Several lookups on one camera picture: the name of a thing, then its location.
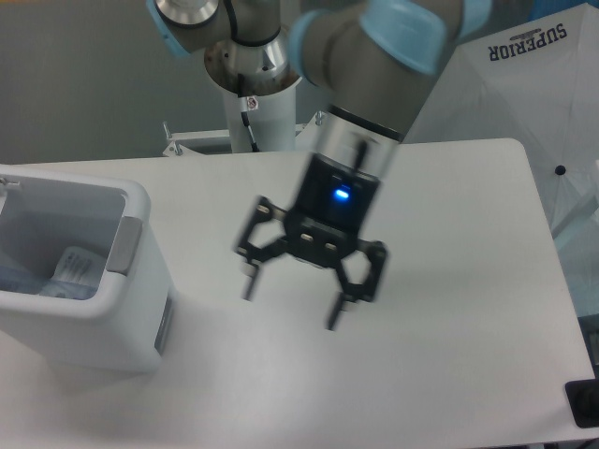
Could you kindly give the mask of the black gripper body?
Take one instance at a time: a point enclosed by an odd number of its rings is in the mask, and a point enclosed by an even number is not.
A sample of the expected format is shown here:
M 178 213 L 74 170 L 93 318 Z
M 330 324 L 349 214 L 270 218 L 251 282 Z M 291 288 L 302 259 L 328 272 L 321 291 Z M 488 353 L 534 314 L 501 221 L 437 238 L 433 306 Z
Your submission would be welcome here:
M 284 218 L 286 251 L 321 268 L 335 268 L 358 249 L 358 234 L 380 185 L 321 153 L 311 156 Z

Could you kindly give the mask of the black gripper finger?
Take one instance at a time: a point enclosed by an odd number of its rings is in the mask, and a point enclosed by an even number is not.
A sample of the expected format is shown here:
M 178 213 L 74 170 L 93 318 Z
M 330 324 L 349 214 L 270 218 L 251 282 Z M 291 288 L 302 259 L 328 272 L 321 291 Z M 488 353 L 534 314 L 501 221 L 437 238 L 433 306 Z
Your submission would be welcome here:
M 252 298 L 263 265 L 286 252 L 285 216 L 285 210 L 260 196 L 233 245 L 234 252 L 242 257 L 242 268 L 248 277 L 242 293 L 246 300 Z
M 362 253 L 367 261 L 366 268 L 358 282 L 349 280 L 343 260 L 338 259 L 332 266 L 340 285 L 340 291 L 334 299 L 326 320 L 326 329 L 333 331 L 339 317 L 347 304 L 360 301 L 372 303 L 375 301 L 377 289 L 387 261 L 387 246 L 380 240 L 358 241 L 357 251 Z

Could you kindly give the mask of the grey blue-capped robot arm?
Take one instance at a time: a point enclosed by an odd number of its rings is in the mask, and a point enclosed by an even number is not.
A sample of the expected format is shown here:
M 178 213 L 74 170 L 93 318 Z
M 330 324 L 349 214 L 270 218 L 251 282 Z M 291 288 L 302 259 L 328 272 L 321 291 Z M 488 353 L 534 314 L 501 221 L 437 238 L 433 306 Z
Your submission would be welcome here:
M 284 32 L 277 1 L 151 1 L 179 54 L 223 45 L 223 75 L 241 98 L 296 74 L 333 99 L 296 198 L 281 209 L 260 197 L 235 244 L 251 281 L 283 254 L 335 271 L 341 290 L 327 320 L 371 302 L 387 247 L 359 232 L 392 154 L 429 96 L 446 46 L 481 29 L 490 1 L 363 1 L 313 10 Z

